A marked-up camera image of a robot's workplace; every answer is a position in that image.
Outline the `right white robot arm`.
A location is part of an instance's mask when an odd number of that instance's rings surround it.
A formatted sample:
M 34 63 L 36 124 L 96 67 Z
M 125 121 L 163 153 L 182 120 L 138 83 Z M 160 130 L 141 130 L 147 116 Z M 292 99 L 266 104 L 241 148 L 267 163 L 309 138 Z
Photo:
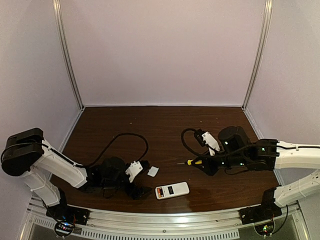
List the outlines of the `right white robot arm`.
M 208 176 L 218 170 L 244 168 L 249 171 L 273 171 L 289 168 L 313 169 L 309 175 L 284 186 L 266 190 L 261 205 L 285 207 L 320 191 L 320 147 L 262 138 L 251 142 L 240 126 L 228 126 L 215 139 L 208 131 L 194 129 L 193 135 L 208 152 L 197 153 L 186 161 Z

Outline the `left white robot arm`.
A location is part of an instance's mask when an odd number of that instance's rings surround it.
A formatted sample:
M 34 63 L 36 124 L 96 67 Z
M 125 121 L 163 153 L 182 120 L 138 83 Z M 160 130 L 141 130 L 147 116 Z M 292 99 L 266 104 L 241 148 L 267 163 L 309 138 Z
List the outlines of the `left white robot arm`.
M 65 206 L 66 198 L 64 192 L 47 179 L 43 170 L 83 193 L 122 189 L 130 198 L 138 200 L 152 190 L 134 182 L 135 177 L 149 167 L 148 161 L 138 159 L 125 163 L 113 156 L 102 163 L 95 160 L 82 165 L 56 150 L 37 127 L 10 136 L 0 161 L 7 175 L 22 178 L 30 191 L 40 197 L 48 208 Z

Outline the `white battery cover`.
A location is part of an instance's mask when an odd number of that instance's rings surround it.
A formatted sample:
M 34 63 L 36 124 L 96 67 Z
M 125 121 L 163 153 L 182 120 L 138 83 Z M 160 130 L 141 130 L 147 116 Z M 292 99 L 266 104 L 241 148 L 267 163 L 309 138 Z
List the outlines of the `white battery cover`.
M 147 175 L 148 175 L 149 177 L 154 178 L 154 177 L 157 175 L 158 172 L 159 172 L 159 168 L 158 168 L 158 167 L 155 167 L 155 166 L 152 166 L 152 167 L 148 170 Z

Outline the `white remote control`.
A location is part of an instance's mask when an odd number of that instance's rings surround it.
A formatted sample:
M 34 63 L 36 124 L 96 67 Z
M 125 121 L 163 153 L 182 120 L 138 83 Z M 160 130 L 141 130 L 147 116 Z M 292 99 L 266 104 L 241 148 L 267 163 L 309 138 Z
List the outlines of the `white remote control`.
M 158 199 L 157 195 L 159 194 L 157 188 L 162 188 L 164 197 Z M 187 182 L 173 183 L 169 185 L 158 186 L 155 188 L 155 196 L 158 200 L 165 200 L 170 198 L 176 198 L 184 195 L 188 195 L 190 189 Z

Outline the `yellow handled screwdriver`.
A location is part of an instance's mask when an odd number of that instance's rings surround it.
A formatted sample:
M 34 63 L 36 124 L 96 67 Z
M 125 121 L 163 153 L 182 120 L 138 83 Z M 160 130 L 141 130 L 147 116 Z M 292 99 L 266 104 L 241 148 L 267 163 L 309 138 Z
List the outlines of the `yellow handled screwdriver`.
M 195 160 L 195 159 L 188 159 L 187 161 L 184 162 L 178 162 L 177 165 L 188 165 L 188 166 L 197 166 L 197 165 L 202 165 L 202 160 Z

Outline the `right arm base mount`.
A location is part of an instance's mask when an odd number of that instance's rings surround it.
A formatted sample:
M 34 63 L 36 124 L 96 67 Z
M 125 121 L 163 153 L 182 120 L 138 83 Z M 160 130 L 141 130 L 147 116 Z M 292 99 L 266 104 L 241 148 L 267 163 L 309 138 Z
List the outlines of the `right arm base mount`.
M 274 218 L 282 215 L 281 208 L 274 204 L 246 207 L 238 212 L 241 223 L 253 224 L 255 232 L 264 238 L 271 237 L 276 232 Z

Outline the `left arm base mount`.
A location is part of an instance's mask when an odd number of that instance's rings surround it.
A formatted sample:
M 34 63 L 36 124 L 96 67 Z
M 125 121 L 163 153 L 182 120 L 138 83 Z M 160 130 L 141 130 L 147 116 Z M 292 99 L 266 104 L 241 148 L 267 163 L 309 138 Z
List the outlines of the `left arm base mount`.
M 60 208 L 58 206 L 48 207 L 45 204 L 43 206 L 46 209 L 46 215 L 56 222 L 53 230 L 58 237 L 64 239 L 74 233 L 77 225 L 87 225 L 90 215 L 88 209 L 69 205 L 67 205 L 66 208 Z

